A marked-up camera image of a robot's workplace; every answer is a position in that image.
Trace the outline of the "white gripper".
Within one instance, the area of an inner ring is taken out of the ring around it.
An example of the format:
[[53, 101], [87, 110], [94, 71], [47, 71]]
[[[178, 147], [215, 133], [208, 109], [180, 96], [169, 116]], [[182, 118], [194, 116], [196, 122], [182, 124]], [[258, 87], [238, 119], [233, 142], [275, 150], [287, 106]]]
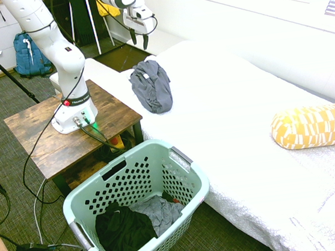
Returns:
[[124, 25], [130, 28], [132, 43], [137, 42], [135, 33], [142, 34], [143, 49], [146, 50], [149, 44], [149, 36], [153, 28], [153, 13], [145, 5], [141, 7], [129, 7], [123, 10]]

